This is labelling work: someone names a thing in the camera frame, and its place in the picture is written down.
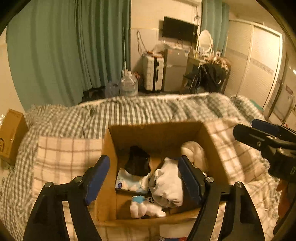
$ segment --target beige plaid blanket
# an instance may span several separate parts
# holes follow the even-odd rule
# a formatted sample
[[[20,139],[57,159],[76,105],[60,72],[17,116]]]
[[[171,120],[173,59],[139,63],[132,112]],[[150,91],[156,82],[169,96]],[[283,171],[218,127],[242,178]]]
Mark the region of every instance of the beige plaid blanket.
[[[206,127],[218,150],[230,184],[241,181],[245,184],[259,214],[266,240],[273,237],[276,224],[278,180],[268,173],[268,162],[260,156],[259,151],[237,142],[233,127],[244,120],[220,118],[207,122]],[[94,166],[101,156],[102,139],[68,139],[58,137],[40,137],[38,156],[34,163],[34,180],[32,196],[34,201],[43,185],[52,181],[54,184],[68,183],[76,176]],[[225,205],[219,209],[216,225],[211,240],[217,240],[223,221]],[[69,206],[64,203],[67,229],[71,240],[77,240],[72,224]],[[156,240],[159,227],[132,229],[126,227],[97,227],[102,240]]]

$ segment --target curtain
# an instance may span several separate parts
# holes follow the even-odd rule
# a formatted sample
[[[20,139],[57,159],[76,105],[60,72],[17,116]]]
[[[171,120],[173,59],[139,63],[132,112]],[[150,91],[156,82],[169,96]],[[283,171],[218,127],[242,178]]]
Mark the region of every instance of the curtain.
[[[225,54],[229,26],[229,5],[222,0],[202,0],[201,30],[207,29],[214,40],[214,51]]]
[[[119,82],[130,67],[130,0],[32,0],[7,27],[12,79],[25,110],[71,106],[83,91]]]

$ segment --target black flat screen tv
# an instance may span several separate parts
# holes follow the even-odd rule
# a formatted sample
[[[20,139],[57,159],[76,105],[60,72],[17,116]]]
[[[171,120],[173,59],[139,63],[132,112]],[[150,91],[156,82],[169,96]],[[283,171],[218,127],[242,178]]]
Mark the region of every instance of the black flat screen tv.
[[[169,17],[163,19],[163,37],[195,42],[196,33],[196,25]]]

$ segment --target hand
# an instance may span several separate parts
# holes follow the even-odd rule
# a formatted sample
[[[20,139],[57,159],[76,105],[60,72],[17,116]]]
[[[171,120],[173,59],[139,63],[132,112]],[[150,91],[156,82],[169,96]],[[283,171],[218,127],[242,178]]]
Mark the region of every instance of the hand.
[[[281,198],[279,201],[279,207],[278,207],[278,214],[279,214],[278,221],[280,221],[285,216],[285,214],[287,213],[291,205],[291,202],[289,201],[289,198],[288,198],[287,189],[288,189],[288,182],[284,180],[280,180],[276,188],[278,192],[282,191]]]

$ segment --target screw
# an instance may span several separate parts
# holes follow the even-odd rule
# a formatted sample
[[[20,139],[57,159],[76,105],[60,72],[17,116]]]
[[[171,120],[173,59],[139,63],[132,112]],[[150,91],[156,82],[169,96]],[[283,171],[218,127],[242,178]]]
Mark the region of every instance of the screw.
[[[214,181],[214,179],[212,177],[206,177],[206,180],[208,183],[212,183]]]
[[[74,182],[79,183],[82,181],[82,177],[78,176],[74,178]]]
[[[238,186],[239,188],[242,188],[242,183],[241,183],[241,182],[237,182],[237,186]]]
[[[52,185],[52,182],[47,182],[47,183],[44,184],[44,186],[45,186],[46,188],[49,188],[51,185]]]

